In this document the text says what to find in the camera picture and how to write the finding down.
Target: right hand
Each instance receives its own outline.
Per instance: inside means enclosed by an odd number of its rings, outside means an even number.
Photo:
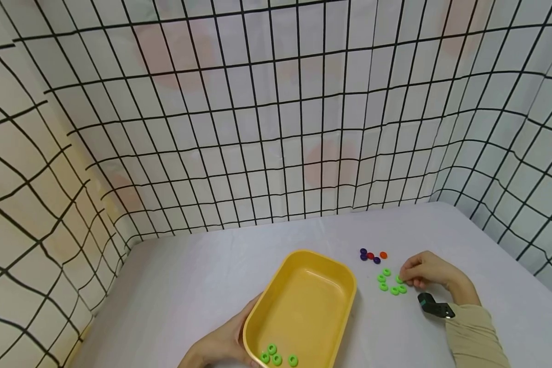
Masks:
[[[470,279],[453,264],[430,251],[412,256],[401,267],[399,278],[409,286],[425,289],[430,283],[442,285],[458,305],[479,305],[480,300]]]

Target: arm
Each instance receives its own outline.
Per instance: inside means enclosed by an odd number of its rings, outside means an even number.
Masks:
[[[490,314],[462,271],[425,251],[408,259],[399,277],[423,289],[430,283],[441,284],[452,295],[454,303],[450,307],[455,318],[446,320],[446,334],[457,368],[510,368]]]

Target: white curtain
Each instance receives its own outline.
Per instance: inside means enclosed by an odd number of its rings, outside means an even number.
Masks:
[[[180,233],[444,201],[552,291],[552,0],[298,3],[0,0],[0,366]]]

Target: hand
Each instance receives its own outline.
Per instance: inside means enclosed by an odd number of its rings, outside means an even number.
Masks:
[[[458,305],[480,306],[480,300],[470,279],[453,264],[430,251],[412,256],[401,267],[399,277],[409,286],[425,289],[430,283],[442,285]]]
[[[241,336],[245,320],[259,298],[258,295],[220,328],[195,342],[178,368],[202,368],[207,364],[226,359],[237,360],[249,367],[259,368],[243,348]]]

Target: wrist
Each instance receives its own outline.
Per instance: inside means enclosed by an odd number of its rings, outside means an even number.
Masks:
[[[482,306],[476,288],[468,276],[461,273],[457,275],[450,283],[446,285],[447,290],[452,295],[454,303],[461,305]]]
[[[194,344],[188,349],[178,368],[204,368],[205,365],[204,357],[200,353],[198,345]]]

